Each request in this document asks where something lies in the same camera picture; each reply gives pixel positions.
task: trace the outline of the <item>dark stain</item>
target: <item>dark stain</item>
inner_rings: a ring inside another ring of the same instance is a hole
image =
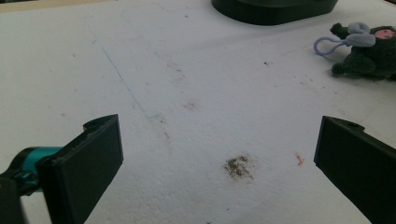
[[[253,179],[253,175],[251,175],[250,171],[247,169],[248,163],[248,156],[239,156],[237,158],[227,160],[223,167],[234,180],[246,177]]]
[[[183,105],[184,108],[189,110],[190,112],[198,111],[198,101],[197,100],[189,100],[186,104]]]
[[[298,166],[302,167],[304,165],[305,159],[303,157],[300,156],[299,153],[294,153],[294,156],[296,157],[296,159],[298,160]]]

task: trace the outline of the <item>white surface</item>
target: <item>white surface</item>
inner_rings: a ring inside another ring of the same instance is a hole
[[[348,49],[326,60],[312,45],[338,21],[394,25],[394,10],[340,0],[274,27],[203,0],[0,14],[0,171],[117,113],[124,164],[87,223],[369,223],[313,163],[318,130],[323,115],[348,119],[396,147],[396,84],[332,77]],[[253,179],[230,178],[224,163],[246,154]],[[23,202],[50,223],[42,194]]]

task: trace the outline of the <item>gray plush toy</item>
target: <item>gray plush toy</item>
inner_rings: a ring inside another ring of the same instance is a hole
[[[343,45],[352,46],[350,54],[344,61],[332,67],[334,75],[396,77],[396,27],[380,26],[370,29],[361,22],[351,23],[348,27],[336,23],[331,32],[340,40],[330,37],[318,39],[314,44],[314,50],[318,55],[331,54]],[[327,52],[322,52],[318,49],[318,43],[322,40],[339,44]]]

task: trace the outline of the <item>teal part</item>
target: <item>teal part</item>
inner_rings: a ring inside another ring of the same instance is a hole
[[[61,150],[61,147],[37,147],[35,148],[25,159],[22,170],[26,172],[32,172],[37,175],[37,170],[35,169],[35,163],[44,157],[55,154]]]

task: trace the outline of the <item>black object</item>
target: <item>black object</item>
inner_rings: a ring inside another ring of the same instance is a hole
[[[347,120],[323,117],[315,163],[374,224],[396,223],[396,150]]]
[[[85,222],[119,170],[123,156],[117,115],[94,119],[83,127],[84,133],[65,147],[55,148],[51,155],[41,147],[23,150],[0,174],[0,204],[11,204],[0,205],[0,223],[25,223],[19,197],[39,188],[52,223]],[[35,168],[29,168],[32,160]]]
[[[278,25],[332,11],[337,0],[212,0],[222,14],[257,25]]]

